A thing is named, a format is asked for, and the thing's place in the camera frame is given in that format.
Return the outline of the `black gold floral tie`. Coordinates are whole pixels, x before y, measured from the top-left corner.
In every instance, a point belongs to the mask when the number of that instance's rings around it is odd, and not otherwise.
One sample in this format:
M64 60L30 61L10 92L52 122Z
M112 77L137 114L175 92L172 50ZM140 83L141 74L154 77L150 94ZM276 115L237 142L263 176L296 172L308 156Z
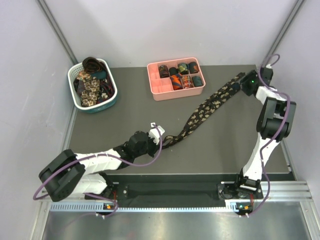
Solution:
M191 135L202 123L204 123L213 113L215 113L224 103L231 99L240 90L239 81L245 76L244 72L240 72L219 90L209 96L202 102L189 117L182 131L174 136L168 135L162 142L162 148L167 149L181 142Z

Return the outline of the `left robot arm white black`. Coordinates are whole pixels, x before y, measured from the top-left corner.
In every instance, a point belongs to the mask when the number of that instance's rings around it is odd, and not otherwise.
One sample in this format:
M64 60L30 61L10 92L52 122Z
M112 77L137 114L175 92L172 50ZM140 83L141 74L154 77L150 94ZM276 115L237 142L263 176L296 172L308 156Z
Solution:
M109 198L116 188L105 172L136 167L135 159L144 155L156 160L164 133L161 126L152 124L148 132L137 131L124 144L107 151L84 154L66 149L39 173L40 188L53 202L81 194L86 199Z

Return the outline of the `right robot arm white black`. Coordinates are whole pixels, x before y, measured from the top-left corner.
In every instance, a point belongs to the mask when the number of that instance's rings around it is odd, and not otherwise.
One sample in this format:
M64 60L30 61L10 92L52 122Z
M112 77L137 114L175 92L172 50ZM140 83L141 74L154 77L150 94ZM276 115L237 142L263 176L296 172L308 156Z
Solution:
M255 147L233 185L233 192L239 198L259 191L271 153L289 136L293 126L297 104L288 95L270 86L273 75L272 67L267 65L250 71L240 80L241 90L260 101L262 109L256 124Z

